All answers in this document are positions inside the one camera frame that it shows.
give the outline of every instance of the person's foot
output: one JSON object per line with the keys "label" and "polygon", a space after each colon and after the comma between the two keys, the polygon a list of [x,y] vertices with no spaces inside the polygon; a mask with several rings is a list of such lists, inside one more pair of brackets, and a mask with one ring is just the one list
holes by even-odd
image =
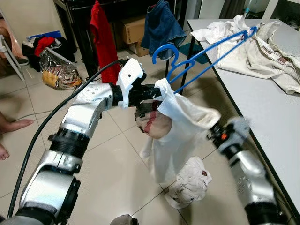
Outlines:
{"label": "person's foot", "polygon": [[0,144],[0,161],[9,157],[8,151]]}
{"label": "person's foot", "polygon": [[29,126],[33,123],[33,120],[18,120],[15,122],[9,122],[3,127],[0,128],[0,134],[6,133],[6,132],[12,132],[21,128],[24,128],[26,126]]}

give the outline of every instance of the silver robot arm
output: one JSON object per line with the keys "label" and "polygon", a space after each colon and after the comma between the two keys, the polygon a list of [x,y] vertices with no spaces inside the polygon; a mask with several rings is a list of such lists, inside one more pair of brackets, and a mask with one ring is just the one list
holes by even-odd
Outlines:
{"label": "silver robot arm", "polygon": [[238,196],[251,225],[286,225],[287,217],[280,211],[274,187],[262,163],[242,148],[249,135],[243,118],[233,118],[223,128],[216,124],[210,139],[219,153],[225,155],[237,184]]}
{"label": "silver robot arm", "polygon": [[[83,165],[83,155],[102,112],[114,106],[139,106],[142,100],[161,95],[154,85],[141,85],[144,78],[139,63],[130,59],[119,73],[117,86],[91,82],[78,94],[58,132],[49,137],[52,144],[26,184],[19,210],[1,225],[67,223],[80,186],[73,175]],[[241,147],[248,131],[244,120],[231,120],[225,128],[216,124],[211,139],[229,160],[250,224],[284,225],[286,217],[279,210],[263,165]]]}
{"label": "silver robot arm", "polygon": [[83,165],[83,155],[102,112],[152,98],[151,94],[159,90],[154,85],[141,85],[144,78],[141,65],[130,59],[120,71],[116,86],[91,82],[77,95],[58,132],[49,136],[52,144],[26,184],[19,210],[1,225],[66,224],[80,186],[73,175]]}

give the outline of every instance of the white clothing pile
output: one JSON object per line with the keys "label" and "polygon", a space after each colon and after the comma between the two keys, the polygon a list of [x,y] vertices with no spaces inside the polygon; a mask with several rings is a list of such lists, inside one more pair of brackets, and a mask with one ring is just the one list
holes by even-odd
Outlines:
{"label": "white clothing pile", "polygon": [[[273,34],[281,25],[271,22],[240,47],[224,57],[218,67],[262,79],[271,78],[287,94],[300,93],[300,59],[289,55],[273,43]],[[218,58],[236,43],[224,42],[218,47]]]}
{"label": "white clothing pile", "polygon": [[[300,93],[299,56],[281,51],[273,42],[274,32],[280,25],[281,22],[260,24],[257,33],[218,62],[218,67],[262,79],[271,78],[287,94]],[[190,35],[198,41],[206,40],[213,44],[241,30],[252,33],[240,15],[233,22],[213,22],[208,28],[195,30]],[[235,37],[220,44],[217,57],[231,50],[240,38]]]}
{"label": "white clothing pile", "polygon": [[[244,17],[241,15],[235,16],[233,22],[212,22],[207,28],[208,29],[195,30],[191,32],[190,35],[194,36],[197,41],[206,40],[209,44],[213,44],[242,30],[247,30],[249,33],[252,33],[250,27],[245,24]],[[231,42],[238,40],[240,40],[240,37],[230,39]]]}
{"label": "white clothing pile", "polygon": [[157,81],[155,87],[160,88],[162,94],[156,99],[162,101],[157,109],[172,119],[172,127],[159,139],[149,137],[140,156],[156,182],[162,183],[174,180],[193,150],[207,141],[207,130],[220,119],[220,113],[174,94],[165,78]]}
{"label": "white clothing pile", "polygon": [[205,197],[209,182],[211,175],[205,170],[202,160],[198,156],[191,157],[177,175],[175,183],[169,187],[165,199],[176,209],[185,208],[193,200],[199,201]]}

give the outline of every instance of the floor tile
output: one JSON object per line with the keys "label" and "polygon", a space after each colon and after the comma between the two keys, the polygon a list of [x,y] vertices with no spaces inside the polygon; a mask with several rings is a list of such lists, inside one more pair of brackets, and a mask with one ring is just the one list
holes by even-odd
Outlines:
{"label": "floor tile", "polygon": [[26,83],[17,74],[0,77],[0,96],[22,88],[26,88]]}
{"label": "floor tile", "polygon": [[[74,90],[55,90],[44,83],[39,83],[28,88],[35,113],[53,110],[59,103],[69,97]],[[37,119],[47,116],[49,112],[37,114]]]}
{"label": "floor tile", "polygon": [[[0,197],[13,191],[25,153],[37,129],[38,123],[35,121],[28,127],[0,135],[0,143],[10,154],[9,158],[0,163],[0,180],[4,181],[0,182]],[[22,184],[27,182],[44,151],[45,146],[39,136],[29,158]]]}
{"label": "floor tile", "polygon": [[123,134],[87,152],[77,177],[81,187],[71,225],[109,224],[162,192]]}
{"label": "floor tile", "polygon": [[22,70],[27,87],[43,82],[42,73],[29,65],[22,67]]}
{"label": "floor tile", "polygon": [[[46,146],[46,149],[50,148],[51,141],[48,140],[49,135],[53,135],[56,133],[60,127],[61,121],[67,113],[67,108],[62,109],[57,112],[51,120],[47,123],[45,128],[42,131],[42,137]],[[38,119],[37,122],[39,125],[42,124],[45,117]],[[109,140],[110,138],[115,137],[120,134],[121,131],[116,125],[116,123],[112,120],[111,116],[107,112],[103,112],[102,119],[99,120],[99,124],[95,130],[93,138],[90,140],[88,145],[88,150],[102,144],[103,142]]]}
{"label": "floor tile", "polygon": [[221,91],[221,88],[221,84],[215,82],[188,98],[196,105],[219,110],[221,113],[220,124],[224,125],[228,119],[238,116],[238,114],[228,96]]}
{"label": "floor tile", "polygon": [[[19,202],[20,202],[21,194],[22,194],[22,191],[23,191],[24,187],[25,186],[21,186],[20,190],[18,192],[18,196],[17,196],[16,202],[15,202],[15,210],[14,210],[13,215],[19,209]],[[11,192],[8,195],[0,198],[0,215],[3,216],[4,218],[6,218],[7,215],[8,215],[8,209],[9,209],[9,205],[10,205],[10,201],[11,201],[12,196],[13,196],[13,193]]]}
{"label": "floor tile", "polygon": [[[0,96],[0,111],[9,121],[18,120],[21,117],[33,114],[34,111],[27,88]],[[27,116],[25,118],[36,120],[35,115]]]}
{"label": "floor tile", "polygon": [[186,225],[179,212],[168,204],[164,193],[141,208],[132,217],[136,218],[140,225]]}
{"label": "floor tile", "polygon": [[147,74],[145,81],[149,84],[153,84],[156,81],[161,80],[165,77],[165,68],[155,70],[152,73],[148,73],[147,71],[145,71],[145,72]]}
{"label": "floor tile", "polygon": [[136,124],[135,110],[135,107],[130,107],[127,109],[116,107],[109,110],[108,113],[112,116],[113,120],[120,127],[120,129],[125,131]]}
{"label": "floor tile", "polygon": [[203,162],[212,176],[207,194],[179,210],[182,216],[189,225],[248,225],[226,158],[214,151]]}
{"label": "floor tile", "polygon": [[80,53],[80,50],[79,48],[77,49],[77,51],[74,53],[74,56],[75,56],[75,65],[77,67],[78,70],[82,70],[82,69],[86,69],[85,68],[85,64],[83,63],[83,61],[81,60],[82,59],[82,56],[81,56],[81,53]]}
{"label": "floor tile", "polygon": [[140,154],[143,150],[149,136],[143,133],[138,126],[134,126],[124,132],[124,135],[134,147],[135,151]]}
{"label": "floor tile", "polygon": [[78,71],[79,72],[79,75],[81,76],[81,78],[83,78],[84,80],[89,77],[89,74],[88,72],[86,71],[86,69],[81,69]]}
{"label": "floor tile", "polygon": [[132,55],[134,55],[134,53],[129,49],[125,49],[125,50],[118,51],[117,55],[118,55],[118,58],[124,59],[127,56],[132,58]]}

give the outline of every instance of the wall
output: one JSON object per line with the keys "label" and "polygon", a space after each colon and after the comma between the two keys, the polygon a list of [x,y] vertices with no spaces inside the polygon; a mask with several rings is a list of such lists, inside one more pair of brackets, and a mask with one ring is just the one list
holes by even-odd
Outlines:
{"label": "wall", "polygon": [[201,4],[202,4],[202,0],[187,1],[187,11],[186,11],[186,17],[184,19],[184,26],[183,26],[184,31],[190,30],[187,20],[198,19]]}
{"label": "wall", "polygon": [[202,0],[199,19],[218,19],[225,0]]}
{"label": "wall", "polygon": [[0,0],[0,9],[19,43],[53,30],[64,35],[53,0]]}

